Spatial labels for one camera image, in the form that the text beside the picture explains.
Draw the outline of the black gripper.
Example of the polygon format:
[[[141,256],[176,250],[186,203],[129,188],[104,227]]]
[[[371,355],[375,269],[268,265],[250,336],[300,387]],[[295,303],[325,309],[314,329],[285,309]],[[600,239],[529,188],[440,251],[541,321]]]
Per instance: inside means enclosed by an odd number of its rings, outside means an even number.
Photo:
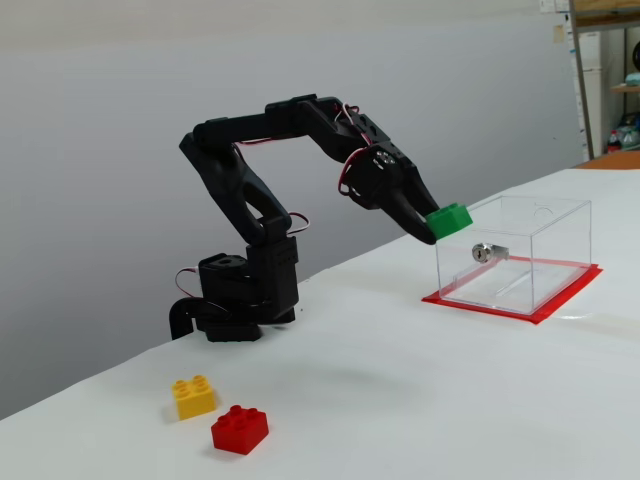
[[[359,149],[345,163],[346,194],[366,209],[383,209],[407,234],[434,245],[426,217],[440,209],[417,167],[391,141]]]

